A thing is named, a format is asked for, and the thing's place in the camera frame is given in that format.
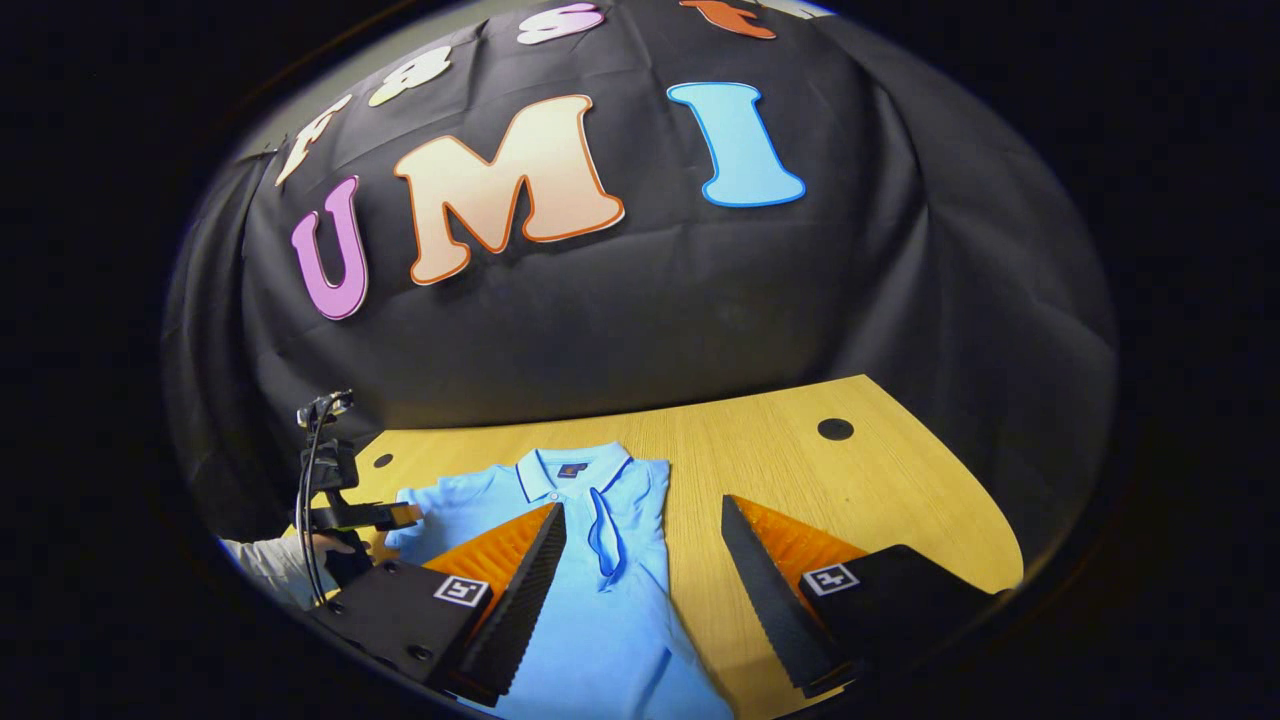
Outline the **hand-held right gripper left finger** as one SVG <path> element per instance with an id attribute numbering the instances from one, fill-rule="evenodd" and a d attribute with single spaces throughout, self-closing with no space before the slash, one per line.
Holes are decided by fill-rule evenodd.
<path id="1" fill-rule="evenodd" d="M 493 706 L 526 655 L 566 546 L 564 510 L 534 509 L 413 565 L 343 582 L 310 625 L 403 679 Z"/>

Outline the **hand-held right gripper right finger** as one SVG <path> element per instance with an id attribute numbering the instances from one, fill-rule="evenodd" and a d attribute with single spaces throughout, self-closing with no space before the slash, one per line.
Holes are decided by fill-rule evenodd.
<path id="1" fill-rule="evenodd" d="M 865 551 L 736 495 L 721 536 L 791 684 L 808 698 L 908 673 L 1004 597 L 908 544 Z"/>

